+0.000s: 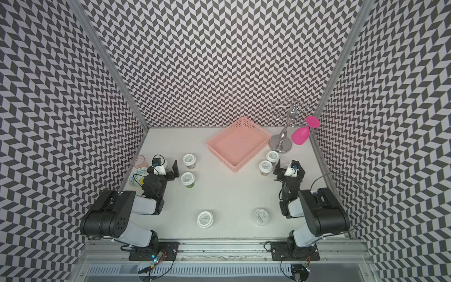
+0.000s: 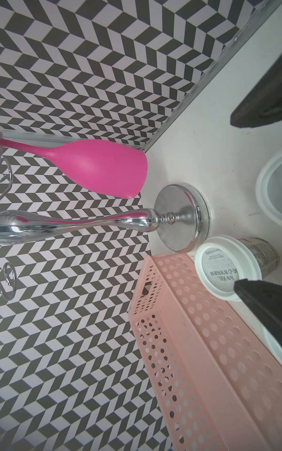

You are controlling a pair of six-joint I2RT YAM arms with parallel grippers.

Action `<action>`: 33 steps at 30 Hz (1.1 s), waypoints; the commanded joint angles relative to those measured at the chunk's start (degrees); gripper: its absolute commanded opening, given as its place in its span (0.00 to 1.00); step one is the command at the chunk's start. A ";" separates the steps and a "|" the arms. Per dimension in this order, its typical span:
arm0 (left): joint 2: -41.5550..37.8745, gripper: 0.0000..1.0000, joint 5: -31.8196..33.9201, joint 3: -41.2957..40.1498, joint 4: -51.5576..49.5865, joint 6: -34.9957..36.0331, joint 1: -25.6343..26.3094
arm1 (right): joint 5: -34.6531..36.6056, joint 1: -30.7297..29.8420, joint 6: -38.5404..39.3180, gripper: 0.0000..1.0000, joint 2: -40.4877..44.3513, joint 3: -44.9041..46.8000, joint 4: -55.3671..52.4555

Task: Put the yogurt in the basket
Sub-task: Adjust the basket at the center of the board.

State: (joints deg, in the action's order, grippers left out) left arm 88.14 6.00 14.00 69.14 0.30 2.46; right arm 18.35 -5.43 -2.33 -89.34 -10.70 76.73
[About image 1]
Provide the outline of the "green label yogurt cup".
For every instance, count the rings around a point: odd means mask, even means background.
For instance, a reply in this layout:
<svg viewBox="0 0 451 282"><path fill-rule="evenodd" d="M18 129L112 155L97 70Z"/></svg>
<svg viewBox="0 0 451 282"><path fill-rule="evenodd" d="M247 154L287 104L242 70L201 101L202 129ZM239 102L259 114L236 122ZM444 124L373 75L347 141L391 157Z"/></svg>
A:
<svg viewBox="0 0 451 282"><path fill-rule="evenodd" d="M193 188L195 185L195 175L191 172L185 172L180 176L180 181L186 188Z"/></svg>

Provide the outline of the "red label yogurt cup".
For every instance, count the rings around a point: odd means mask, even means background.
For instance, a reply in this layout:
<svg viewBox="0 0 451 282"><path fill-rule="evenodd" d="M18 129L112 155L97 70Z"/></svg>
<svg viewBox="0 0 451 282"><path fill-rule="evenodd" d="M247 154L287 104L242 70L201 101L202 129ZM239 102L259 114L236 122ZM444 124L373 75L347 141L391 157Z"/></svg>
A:
<svg viewBox="0 0 451 282"><path fill-rule="evenodd" d="M183 157L183 163L188 169L194 169L196 167L196 157L195 155L188 153Z"/></svg>

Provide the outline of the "beige label yogurt cup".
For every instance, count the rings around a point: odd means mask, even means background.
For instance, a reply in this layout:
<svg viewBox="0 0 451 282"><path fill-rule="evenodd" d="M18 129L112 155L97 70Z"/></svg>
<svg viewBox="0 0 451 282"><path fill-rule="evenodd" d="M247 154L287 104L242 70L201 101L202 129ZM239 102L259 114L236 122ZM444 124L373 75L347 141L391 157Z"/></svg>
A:
<svg viewBox="0 0 451 282"><path fill-rule="evenodd" d="M258 167L262 176L268 176L273 170L272 163L268 160L261 161Z"/></svg>

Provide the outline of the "pink plastic basket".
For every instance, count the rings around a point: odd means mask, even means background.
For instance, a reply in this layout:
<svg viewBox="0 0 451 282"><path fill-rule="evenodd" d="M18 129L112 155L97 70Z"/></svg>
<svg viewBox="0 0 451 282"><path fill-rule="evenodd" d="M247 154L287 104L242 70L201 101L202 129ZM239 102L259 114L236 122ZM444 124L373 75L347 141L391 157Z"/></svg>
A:
<svg viewBox="0 0 451 282"><path fill-rule="evenodd" d="M209 151L237 173L268 145L271 134L247 117L241 117L207 142Z"/></svg>

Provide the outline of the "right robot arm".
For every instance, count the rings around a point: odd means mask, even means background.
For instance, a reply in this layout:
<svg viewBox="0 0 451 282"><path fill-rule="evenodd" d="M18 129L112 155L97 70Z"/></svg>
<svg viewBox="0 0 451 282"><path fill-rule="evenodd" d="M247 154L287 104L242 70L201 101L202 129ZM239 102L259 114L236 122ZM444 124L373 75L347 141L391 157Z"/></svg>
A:
<svg viewBox="0 0 451 282"><path fill-rule="evenodd" d="M273 174L276 175L276 181L281 183L281 214L288 219L305 220L302 227L290 232L288 247L293 250L310 247L324 237L350 231L349 216L331 189L311 191L301 188L305 170L299 161L291 161L286 168L282 168L281 162L277 162Z"/></svg>

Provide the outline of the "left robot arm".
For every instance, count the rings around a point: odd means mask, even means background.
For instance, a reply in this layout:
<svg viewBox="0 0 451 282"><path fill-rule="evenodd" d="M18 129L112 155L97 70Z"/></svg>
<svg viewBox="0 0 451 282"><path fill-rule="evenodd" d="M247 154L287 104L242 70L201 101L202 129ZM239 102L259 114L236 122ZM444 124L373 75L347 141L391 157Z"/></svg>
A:
<svg viewBox="0 0 451 282"><path fill-rule="evenodd" d="M155 231L131 221L131 214L157 216L164 206L167 183L179 177L177 161L172 170L160 174L148 168L143 179L141 196L135 191L117 192L105 190L82 217L80 233L87 237L110 238L135 248L159 251L158 235Z"/></svg>

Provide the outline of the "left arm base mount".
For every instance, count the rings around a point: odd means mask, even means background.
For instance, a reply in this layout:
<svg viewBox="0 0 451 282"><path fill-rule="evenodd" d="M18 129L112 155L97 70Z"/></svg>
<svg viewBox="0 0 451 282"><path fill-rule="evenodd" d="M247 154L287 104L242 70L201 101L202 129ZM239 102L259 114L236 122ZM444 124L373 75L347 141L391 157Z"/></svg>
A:
<svg viewBox="0 0 451 282"><path fill-rule="evenodd" d="M157 255L162 252L166 262L173 262L179 251L179 242L160 242L157 247L132 247L129 261L153 262Z"/></svg>

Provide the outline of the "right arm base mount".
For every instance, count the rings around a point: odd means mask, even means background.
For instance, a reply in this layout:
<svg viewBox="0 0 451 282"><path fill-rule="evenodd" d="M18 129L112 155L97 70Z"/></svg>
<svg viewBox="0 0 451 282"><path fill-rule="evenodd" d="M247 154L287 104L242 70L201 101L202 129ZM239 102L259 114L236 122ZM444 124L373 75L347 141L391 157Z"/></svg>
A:
<svg viewBox="0 0 451 282"><path fill-rule="evenodd" d="M316 262L320 261L317 246L298 247L295 243L269 242L268 251L271 253L273 261L298 260Z"/></svg>

